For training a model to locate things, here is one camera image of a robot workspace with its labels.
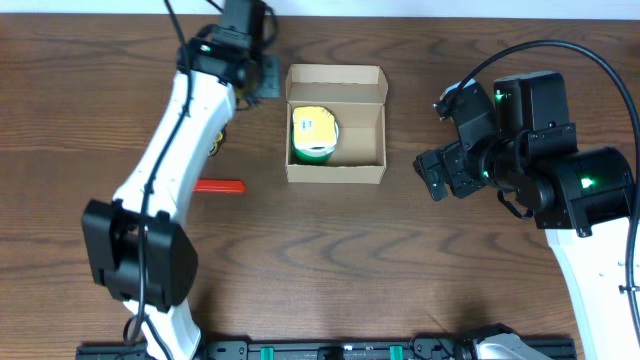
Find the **green tape roll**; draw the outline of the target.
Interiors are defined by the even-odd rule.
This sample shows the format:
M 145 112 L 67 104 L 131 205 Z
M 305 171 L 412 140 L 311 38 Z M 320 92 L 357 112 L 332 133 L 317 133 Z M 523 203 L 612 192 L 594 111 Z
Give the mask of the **green tape roll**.
M 333 155 L 336 150 L 336 146 L 327 147 L 313 147 L 299 149 L 295 145 L 292 146 L 292 153 L 295 159 L 300 164 L 306 165 L 323 165 Z

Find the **brown cardboard box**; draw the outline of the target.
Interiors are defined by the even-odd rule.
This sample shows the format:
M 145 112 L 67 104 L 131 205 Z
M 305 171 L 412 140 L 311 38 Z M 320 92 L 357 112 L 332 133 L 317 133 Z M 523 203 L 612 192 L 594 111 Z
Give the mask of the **brown cardboard box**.
M 370 65 L 293 64 L 286 77 L 286 155 L 289 182 L 378 184 L 387 166 L 383 70 Z M 294 110 L 320 106 L 337 125 L 337 144 L 322 164 L 298 155 Z

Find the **beige masking tape roll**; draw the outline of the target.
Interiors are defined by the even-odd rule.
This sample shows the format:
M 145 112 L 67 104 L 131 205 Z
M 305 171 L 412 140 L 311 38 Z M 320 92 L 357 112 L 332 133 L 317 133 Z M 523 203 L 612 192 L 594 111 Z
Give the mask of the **beige masking tape roll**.
M 339 124 L 338 124 L 337 121 L 334 121 L 334 135 L 335 136 L 334 136 L 334 143 L 331 146 L 331 148 L 333 149 L 332 151 L 335 151 L 336 146 L 337 146 L 337 144 L 339 142 L 339 131 L 340 131 Z

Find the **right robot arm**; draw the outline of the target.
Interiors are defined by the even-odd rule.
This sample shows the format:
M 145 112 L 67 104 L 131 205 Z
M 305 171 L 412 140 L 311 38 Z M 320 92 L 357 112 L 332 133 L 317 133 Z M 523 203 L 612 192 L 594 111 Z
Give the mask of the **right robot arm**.
M 514 216 L 544 231 L 586 357 L 637 358 L 638 181 L 618 150 L 579 150 L 561 74 L 503 77 L 491 91 L 467 79 L 448 87 L 435 108 L 458 138 L 414 160 L 431 197 L 494 188 Z

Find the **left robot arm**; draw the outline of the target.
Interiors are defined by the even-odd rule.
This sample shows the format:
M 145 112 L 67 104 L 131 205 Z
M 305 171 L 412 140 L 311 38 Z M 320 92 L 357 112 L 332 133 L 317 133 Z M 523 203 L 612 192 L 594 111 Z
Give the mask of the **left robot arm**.
M 139 163 L 110 202 L 90 201 L 81 217 L 96 284 L 133 317 L 124 334 L 147 340 L 155 359 L 194 359 L 202 332 L 187 296 L 198 255 L 184 226 L 216 137 L 263 83 L 263 39 L 210 26 L 179 50 L 171 94 Z

